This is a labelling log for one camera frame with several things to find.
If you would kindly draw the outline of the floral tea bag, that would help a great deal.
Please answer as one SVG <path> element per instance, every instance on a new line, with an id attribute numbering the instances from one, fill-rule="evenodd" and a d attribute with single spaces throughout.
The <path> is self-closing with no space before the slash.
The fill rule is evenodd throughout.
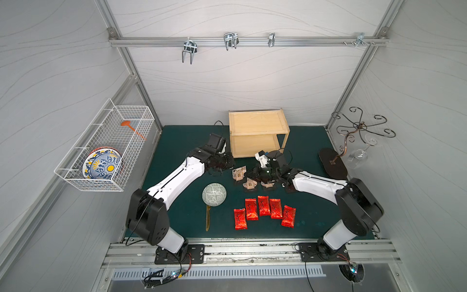
<path id="1" fill-rule="evenodd" d="M 257 185 L 258 185 L 258 182 L 256 182 L 255 180 L 252 180 L 250 178 L 247 178 L 246 181 L 242 183 L 243 190 L 245 192 L 255 192 L 255 191 L 257 191 Z"/>
<path id="2" fill-rule="evenodd" d="M 294 193 L 297 192 L 293 185 L 287 185 L 284 187 L 286 193 Z"/>
<path id="3" fill-rule="evenodd" d="M 260 184 L 261 184 L 262 189 L 264 191 L 273 191 L 273 190 L 276 189 L 275 182 L 269 182 L 269 183 L 268 182 L 261 182 Z"/>
<path id="4" fill-rule="evenodd" d="M 246 166 L 233 169 L 232 177 L 236 182 L 243 181 L 245 178 Z"/>

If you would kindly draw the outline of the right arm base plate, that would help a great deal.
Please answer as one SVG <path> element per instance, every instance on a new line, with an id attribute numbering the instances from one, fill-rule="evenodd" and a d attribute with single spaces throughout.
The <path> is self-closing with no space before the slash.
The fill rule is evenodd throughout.
<path id="1" fill-rule="evenodd" d="M 322 242 L 297 243 L 294 246 L 300 255 L 300 260 L 305 263 L 316 262 L 342 262 L 348 263 L 350 256 L 345 249 L 345 245 L 338 250 L 329 248 Z"/>

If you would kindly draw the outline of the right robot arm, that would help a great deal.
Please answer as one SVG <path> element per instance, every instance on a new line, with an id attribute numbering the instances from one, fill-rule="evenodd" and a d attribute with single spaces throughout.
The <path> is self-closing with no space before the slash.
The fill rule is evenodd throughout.
<path id="1" fill-rule="evenodd" d="M 350 181 L 324 178 L 275 161 L 260 163 L 248 170 L 246 177 L 260 183 L 279 183 L 284 188 L 323 198 L 339 208 L 341 218 L 318 240 L 317 251 L 322 255 L 336 254 L 355 237 L 366 236 L 384 215 L 383 207 L 357 178 Z"/>

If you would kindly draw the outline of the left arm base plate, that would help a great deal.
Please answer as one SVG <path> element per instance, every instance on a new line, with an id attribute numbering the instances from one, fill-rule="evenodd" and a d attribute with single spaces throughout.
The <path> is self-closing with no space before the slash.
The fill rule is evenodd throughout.
<path id="1" fill-rule="evenodd" d="M 202 244 L 188 244 L 182 246 L 177 253 L 171 253 L 167 249 L 158 247 L 154 258 L 154 264 L 202 264 L 204 262 L 205 247 L 206 246 Z"/>

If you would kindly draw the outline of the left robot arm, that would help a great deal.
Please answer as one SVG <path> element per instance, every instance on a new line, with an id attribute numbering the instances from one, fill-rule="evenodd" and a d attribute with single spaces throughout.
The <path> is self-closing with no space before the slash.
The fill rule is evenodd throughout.
<path id="1" fill-rule="evenodd" d="M 227 170 L 235 165 L 231 152 L 196 148 L 181 165 L 147 190 L 137 189 L 130 198 L 126 228 L 142 240 L 184 257 L 188 240 L 170 227 L 168 210 L 182 192 L 207 170 Z"/>

